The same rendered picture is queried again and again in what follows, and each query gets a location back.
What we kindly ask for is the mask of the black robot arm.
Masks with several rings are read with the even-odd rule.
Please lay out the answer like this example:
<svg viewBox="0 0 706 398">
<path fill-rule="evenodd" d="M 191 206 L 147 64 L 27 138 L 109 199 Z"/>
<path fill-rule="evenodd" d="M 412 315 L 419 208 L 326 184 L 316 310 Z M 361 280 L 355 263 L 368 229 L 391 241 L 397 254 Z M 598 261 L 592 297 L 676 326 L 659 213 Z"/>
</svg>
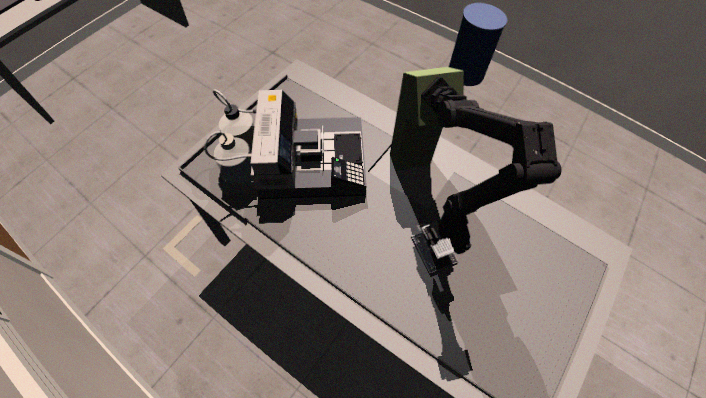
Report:
<svg viewBox="0 0 706 398">
<path fill-rule="evenodd" d="M 443 206 L 442 222 L 448 228 L 441 224 L 438 231 L 443 239 L 450 238 L 455 253 L 462 254 L 472 246 L 468 214 L 539 184 L 553 183 L 560 177 L 562 169 L 557 161 L 552 123 L 524 121 L 483 108 L 479 110 L 477 101 L 467 100 L 467 96 L 446 87 L 450 86 L 443 78 L 437 77 L 421 94 L 437 114 L 441 127 L 467 128 L 513 147 L 512 164 L 499 169 L 500 178 L 497 174 L 468 190 L 452 194 Z"/>
</svg>

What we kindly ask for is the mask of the black raised edge strip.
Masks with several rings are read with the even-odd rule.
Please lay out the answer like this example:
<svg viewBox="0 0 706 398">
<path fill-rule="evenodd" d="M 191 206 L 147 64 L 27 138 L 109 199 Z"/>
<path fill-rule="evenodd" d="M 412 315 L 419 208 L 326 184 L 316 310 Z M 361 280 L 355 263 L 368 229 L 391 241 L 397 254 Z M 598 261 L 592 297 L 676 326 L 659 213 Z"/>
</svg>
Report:
<svg viewBox="0 0 706 398">
<path fill-rule="evenodd" d="M 286 74 L 284 77 L 282 77 L 278 82 L 276 82 L 276 83 L 275 83 L 272 87 L 270 87 L 268 90 L 273 90 L 273 89 L 275 89 L 279 84 L 281 84 L 281 83 L 282 83 L 285 79 L 287 79 L 287 78 L 288 78 L 288 76 L 287 76 L 287 74 Z M 250 110 L 253 106 L 255 106 L 255 105 L 257 104 L 257 102 L 258 102 L 258 98 L 257 98 L 253 103 L 251 103 L 251 104 L 250 104 L 246 109 L 244 109 L 244 110 Z M 207 146 L 209 146 L 209 145 L 210 145 L 215 139 L 217 139 L 220 135 L 221 135 L 221 134 L 216 134 L 216 135 L 214 135 L 214 136 L 208 141 Z M 225 205 L 228 209 L 230 209 L 232 212 L 234 212 L 234 213 L 235 213 L 236 215 L 238 215 L 240 218 L 243 217 L 242 219 L 243 219 L 244 221 L 246 220 L 246 222 L 247 222 L 246 217 L 244 217 L 242 214 L 240 214 L 238 211 L 236 211 L 233 207 L 231 207 L 229 204 L 227 204 L 225 201 L 223 201 L 221 198 L 219 198 L 217 195 L 215 195 L 215 194 L 214 194 L 213 192 L 211 192 L 208 188 L 206 188 L 204 185 L 202 185 L 200 182 L 198 182 L 196 179 L 194 179 L 191 175 L 189 175 L 187 172 L 185 172 L 185 171 L 183 170 L 183 168 L 184 168 L 189 162 L 191 162 L 198 154 L 200 154 L 203 150 L 204 150 L 204 145 L 203 145 L 201 148 L 199 148 L 193 155 L 191 155 L 184 163 L 182 163 L 182 164 L 179 166 L 179 170 L 180 170 L 184 175 L 186 175 L 187 177 L 188 177 L 188 176 L 191 177 L 191 178 L 193 179 L 193 180 L 191 179 L 193 182 L 195 182 L 197 185 L 199 185 L 202 189 L 204 189 L 206 192 L 208 192 L 210 195 L 212 195 L 215 199 L 217 199 L 219 202 L 221 202 L 223 205 Z M 217 197 L 217 198 L 216 198 L 216 197 Z"/>
</svg>

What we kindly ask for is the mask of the white well plate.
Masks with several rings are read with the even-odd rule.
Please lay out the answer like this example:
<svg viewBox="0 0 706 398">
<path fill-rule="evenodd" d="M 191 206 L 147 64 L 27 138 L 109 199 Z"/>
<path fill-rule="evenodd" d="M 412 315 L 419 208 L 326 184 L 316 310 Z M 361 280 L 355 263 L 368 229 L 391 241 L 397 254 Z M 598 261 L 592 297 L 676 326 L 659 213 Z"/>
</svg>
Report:
<svg viewBox="0 0 706 398">
<path fill-rule="evenodd" d="M 427 226 L 429 226 L 429 225 L 426 225 L 426 226 L 422 227 L 422 230 L 423 230 L 423 232 L 424 232 L 426 238 L 427 238 L 427 235 L 426 235 L 426 233 L 425 233 L 425 231 L 424 231 L 424 228 L 427 227 Z M 446 255 L 451 254 L 451 253 L 454 252 L 453 247 L 452 247 L 452 245 L 450 244 L 450 243 L 451 243 L 450 239 L 440 240 L 440 241 L 438 241 L 437 243 L 438 243 L 437 245 L 434 245 L 434 246 L 431 245 L 431 247 L 432 247 L 432 249 L 433 249 L 433 251 L 434 251 L 434 253 L 435 253 L 435 255 L 436 255 L 437 258 L 441 258 L 441 257 L 443 257 L 443 256 L 446 256 Z M 447 247 L 447 248 L 446 248 L 446 247 Z M 444 248 L 445 248 L 445 249 L 444 249 Z M 443 249 L 443 250 L 442 250 L 442 249 Z M 441 250 L 441 251 L 440 251 L 440 250 Z M 446 251 L 445 251 L 445 250 L 446 250 Z M 441 252 L 442 252 L 442 253 L 441 253 Z M 440 254 L 439 254 L 439 253 L 440 253 Z"/>
</svg>

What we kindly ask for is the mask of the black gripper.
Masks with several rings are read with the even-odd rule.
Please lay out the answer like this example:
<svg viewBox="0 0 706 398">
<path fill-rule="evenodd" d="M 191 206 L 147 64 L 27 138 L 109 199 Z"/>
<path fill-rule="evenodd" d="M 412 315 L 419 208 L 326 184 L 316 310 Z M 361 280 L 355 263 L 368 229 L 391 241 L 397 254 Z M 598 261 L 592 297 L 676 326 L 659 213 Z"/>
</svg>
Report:
<svg viewBox="0 0 706 398">
<path fill-rule="evenodd" d="M 432 241 L 432 246 L 438 244 L 437 242 L 438 242 L 439 240 L 442 240 L 442 239 L 443 239 L 443 238 L 441 237 L 439 231 L 438 231 L 439 228 L 440 228 L 440 226 L 441 226 L 441 224 L 444 225 L 444 223 L 442 222 L 442 218 L 441 218 L 441 220 L 438 220 L 438 221 L 436 221 L 436 222 L 433 222 L 433 223 L 429 224 L 429 226 L 427 226 L 427 227 L 424 228 L 424 231 L 425 231 L 425 233 L 426 233 L 428 239 L 429 239 L 430 241 Z M 444 225 L 444 226 L 447 227 L 446 225 Z M 429 229 L 429 228 L 430 228 L 430 229 Z M 448 227 L 447 227 L 447 228 L 448 228 Z M 432 230 L 432 231 L 431 231 L 431 230 Z M 432 232 L 433 232 L 433 233 L 432 233 Z M 433 235 L 433 234 L 434 234 L 434 235 Z M 435 238 L 434 238 L 434 236 L 435 236 Z M 435 239 L 436 239 L 436 240 L 435 240 Z M 428 242 L 429 242 L 429 244 L 430 244 L 430 241 L 429 241 L 429 240 L 428 240 Z M 436 241 L 437 241 L 437 242 L 436 242 Z M 431 245 L 431 244 L 430 244 L 430 245 Z"/>
</svg>

